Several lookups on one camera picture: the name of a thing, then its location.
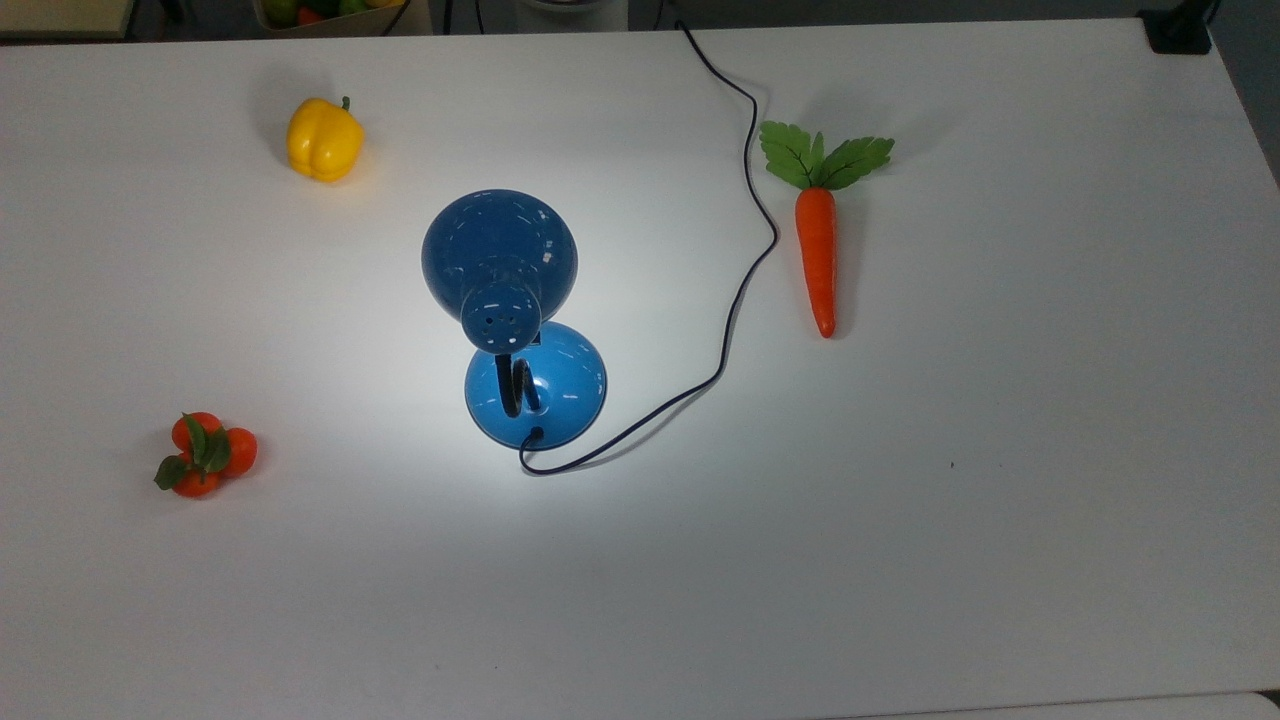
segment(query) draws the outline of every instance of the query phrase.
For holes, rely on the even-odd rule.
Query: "yellow bell pepper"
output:
[[[365,128],[351,117],[351,99],[342,108],[311,97],[289,120],[289,165],[308,178],[334,182],[351,172],[365,143]]]

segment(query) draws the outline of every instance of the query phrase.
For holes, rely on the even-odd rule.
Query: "artificial vegetable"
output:
[[[818,333],[836,332],[836,199],[832,191],[849,187],[863,176],[888,163],[893,141],[883,137],[846,140],[831,155],[822,133],[813,141],[796,126],[760,123],[760,147],[765,169],[800,188],[796,197],[796,236],[804,265],[809,306]]]
[[[308,178],[334,182],[356,164],[365,143],[365,129],[351,117],[351,99],[342,106],[311,97],[289,120],[289,165]]]
[[[224,479],[243,475],[257,459],[257,437],[244,428],[224,428],[211,413],[183,413],[169,432],[177,455],[160,462],[155,483],[183,497],[201,497]]]

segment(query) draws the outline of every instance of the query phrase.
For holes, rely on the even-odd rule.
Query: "carrot leaves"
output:
[[[760,149],[768,161],[765,169],[800,190],[841,190],[888,163],[893,141],[882,137],[846,140],[827,155],[820,132],[810,138],[799,126],[765,120],[760,123]]]
[[[818,182],[827,190],[841,190],[854,184],[854,181],[888,163],[888,151],[893,141],[883,137],[860,137],[846,140],[831,151],[822,163]]]

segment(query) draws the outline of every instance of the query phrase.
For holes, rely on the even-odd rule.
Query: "black object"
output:
[[[498,395],[502,397],[502,409],[508,418],[520,416],[520,401],[529,404],[529,410],[536,413],[541,409],[538,402],[538,389],[534,387],[534,374],[529,369],[529,363],[524,357],[511,361],[511,355],[495,355],[498,364]]]
[[[1161,55],[1207,55],[1213,46],[1208,38],[1211,9],[1216,13],[1219,1],[1184,0],[1172,10],[1139,10],[1151,49]]]
[[[186,17],[178,0],[160,0],[160,6],[164,8],[164,14],[175,23],[180,23]]]

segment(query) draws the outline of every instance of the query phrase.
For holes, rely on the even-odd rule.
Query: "lamp cord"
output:
[[[751,201],[755,202],[755,208],[760,211],[760,215],[764,218],[764,222],[769,224],[769,231],[772,232],[773,237],[769,241],[768,247],[765,247],[764,251],[760,252],[759,256],[756,256],[755,261],[751,263],[751,266],[748,268],[746,274],[742,275],[742,282],[739,283],[737,286],[737,292],[733,295],[733,302],[730,304],[728,316],[724,320],[724,336],[723,340],[721,341],[719,364],[716,366],[716,372],[712,373],[709,378],[686,389],[685,392],[681,392],[680,395],[672,397],[671,400],[663,402],[653,411],[650,411],[648,415],[632,423],[631,427],[613,436],[613,438],[611,438],[604,445],[596,447],[595,450],[588,452],[586,455],[576,460],[571,460],[568,462],[564,462],[563,465],[557,465],[556,468],[540,469],[540,468],[534,468],[529,464],[529,460],[526,457],[526,455],[530,452],[529,446],[534,442],[538,442],[544,436],[543,429],[535,427],[532,430],[530,430],[529,437],[526,437],[525,441],[520,443],[520,465],[525,469],[526,473],[534,475],[554,475],[557,473],[572,470],[573,468],[577,468],[584,462],[594,460],[595,457],[599,457],[600,454],[605,452],[611,447],[626,439],[631,433],[643,428],[645,424],[652,421],[658,415],[662,415],[663,413],[669,410],[676,404],[689,397],[692,397],[716,384],[724,374],[724,368],[728,365],[728,350],[733,337],[733,325],[737,322],[737,314],[742,306],[742,299],[746,296],[746,286],[751,282],[751,277],[755,275],[755,270],[760,266],[762,263],[764,263],[764,259],[768,258],[769,254],[773,252],[773,249],[777,247],[778,245],[778,225],[777,223],[773,222],[773,217],[769,215],[768,209],[764,208],[764,202],[760,201],[760,196],[755,192],[755,183],[751,181],[751,142],[755,140],[755,126],[756,122],[759,120],[760,105],[759,102],[756,102],[754,95],[742,90],[737,83],[728,79],[727,77],[724,77],[723,73],[716,69],[716,65],[713,65],[712,61],[707,59],[707,55],[703,53],[703,49],[698,46],[698,41],[694,40],[694,35],[689,31],[689,26],[686,26],[684,20],[676,20],[676,29],[685,33],[685,38],[689,40],[689,45],[694,49],[694,53],[698,54],[698,59],[703,61],[703,65],[705,65],[707,69],[710,70],[710,73],[716,76],[717,79],[719,79],[722,83],[727,85],[728,87],[735,90],[739,95],[746,97],[751,102],[751,126],[746,132],[746,142],[744,142],[742,145],[742,174],[746,178],[746,190],[751,193]]]

